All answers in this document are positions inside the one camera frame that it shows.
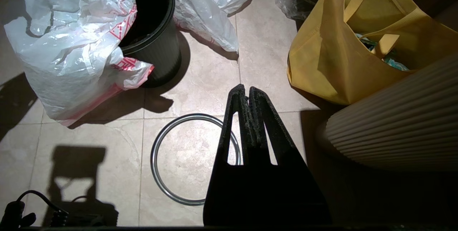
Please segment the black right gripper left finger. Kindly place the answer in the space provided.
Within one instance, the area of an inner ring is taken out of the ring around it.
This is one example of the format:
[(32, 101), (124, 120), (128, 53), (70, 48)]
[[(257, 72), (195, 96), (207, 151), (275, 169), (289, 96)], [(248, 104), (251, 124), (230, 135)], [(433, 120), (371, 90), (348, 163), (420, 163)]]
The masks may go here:
[[(205, 226), (247, 226), (254, 221), (259, 199), (255, 195), (254, 167), (262, 161), (259, 128), (253, 119), (251, 97), (239, 84), (229, 91), (228, 100), (216, 150), (213, 170), (205, 198)], [(242, 164), (228, 163), (234, 114), (238, 114), (240, 143), (238, 156)]]

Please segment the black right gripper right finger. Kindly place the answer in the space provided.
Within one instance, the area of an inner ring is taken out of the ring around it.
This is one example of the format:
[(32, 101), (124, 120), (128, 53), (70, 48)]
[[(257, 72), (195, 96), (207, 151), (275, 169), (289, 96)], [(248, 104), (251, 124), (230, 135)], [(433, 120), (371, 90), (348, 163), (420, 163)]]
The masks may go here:
[(261, 209), (280, 225), (327, 225), (331, 214), (324, 195), (268, 95), (250, 88), (253, 146), (250, 166), (259, 178)]

